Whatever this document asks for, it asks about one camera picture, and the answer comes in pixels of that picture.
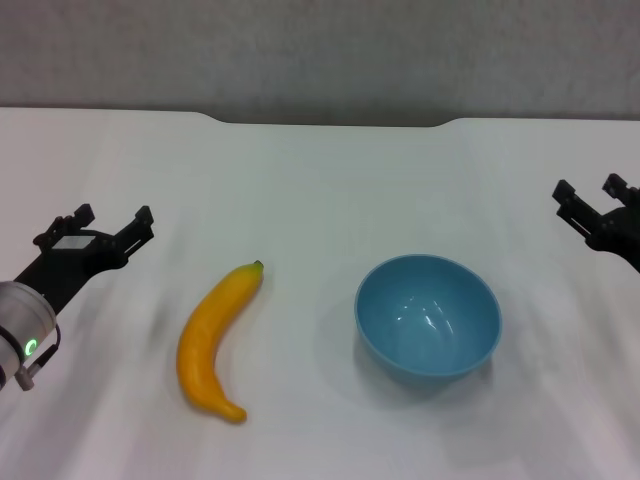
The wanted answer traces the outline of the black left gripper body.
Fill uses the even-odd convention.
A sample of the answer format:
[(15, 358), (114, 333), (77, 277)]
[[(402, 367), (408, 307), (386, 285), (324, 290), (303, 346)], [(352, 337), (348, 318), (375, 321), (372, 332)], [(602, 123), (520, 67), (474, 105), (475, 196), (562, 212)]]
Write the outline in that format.
[(40, 294), (55, 314), (59, 314), (92, 277), (126, 264), (118, 235), (83, 230), (76, 237), (88, 239), (89, 243), (83, 248), (56, 248), (73, 235), (37, 235), (33, 243), (40, 254), (15, 278), (16, 282)]

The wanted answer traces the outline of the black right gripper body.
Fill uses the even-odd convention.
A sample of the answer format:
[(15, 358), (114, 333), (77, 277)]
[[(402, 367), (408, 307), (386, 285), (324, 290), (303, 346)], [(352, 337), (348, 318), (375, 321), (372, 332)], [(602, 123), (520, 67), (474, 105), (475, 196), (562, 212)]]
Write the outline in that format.
[(587, 246), (627, 261), (640, 273), (640, 204), (622, 206), (606, 214), (590, 207), (593, 216)]

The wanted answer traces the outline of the yellow banana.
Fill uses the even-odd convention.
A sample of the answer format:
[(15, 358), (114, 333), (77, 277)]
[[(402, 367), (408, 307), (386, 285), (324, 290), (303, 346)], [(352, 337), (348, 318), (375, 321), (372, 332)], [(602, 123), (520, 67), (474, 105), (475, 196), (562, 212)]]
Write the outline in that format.
[(222, 278), (191, 313), (177, 346), (176, 373), (186, 400), (229, 423), (244, 422), (247, 413), (227, 398), (215, 360), (226, 331), (258, 292), (263, 272), (263, 263), (254, 261)]

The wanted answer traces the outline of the blue bowl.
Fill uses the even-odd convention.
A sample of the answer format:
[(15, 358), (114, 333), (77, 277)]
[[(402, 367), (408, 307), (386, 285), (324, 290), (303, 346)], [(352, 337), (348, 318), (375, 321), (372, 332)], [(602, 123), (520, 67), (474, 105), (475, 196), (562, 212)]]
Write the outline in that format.
[(354, 319), (372, 360), (413, 385), (448, 384), (482, 368), (503, 330), (489, 285), (468, 267), (429, 254), (373, 268), (355, 294)]

